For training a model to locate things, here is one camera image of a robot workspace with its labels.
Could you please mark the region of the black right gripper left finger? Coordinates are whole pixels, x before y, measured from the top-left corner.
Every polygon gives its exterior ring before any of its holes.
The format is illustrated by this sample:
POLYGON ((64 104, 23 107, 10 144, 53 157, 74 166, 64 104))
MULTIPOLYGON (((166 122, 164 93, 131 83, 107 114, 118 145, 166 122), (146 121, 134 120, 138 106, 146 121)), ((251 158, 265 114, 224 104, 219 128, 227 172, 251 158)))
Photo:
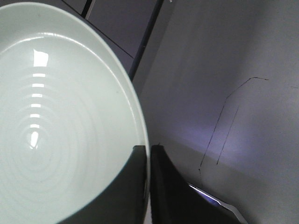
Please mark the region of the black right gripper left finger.
POLYGON ((61 224, 142 224, 147 206, 145 146, 133 151, 114 180, 84 208, 61 224))

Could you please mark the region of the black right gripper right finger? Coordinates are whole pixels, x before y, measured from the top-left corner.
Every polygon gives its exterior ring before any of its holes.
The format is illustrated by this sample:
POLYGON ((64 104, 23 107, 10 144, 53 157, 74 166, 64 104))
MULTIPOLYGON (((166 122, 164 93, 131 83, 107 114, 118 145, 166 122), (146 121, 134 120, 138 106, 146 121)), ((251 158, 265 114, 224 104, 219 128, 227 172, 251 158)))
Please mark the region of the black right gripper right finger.
POLYGON ((193 190, 175 168, 165 149, 150 150, 150 203, 154 224, 238 224, 193 190))

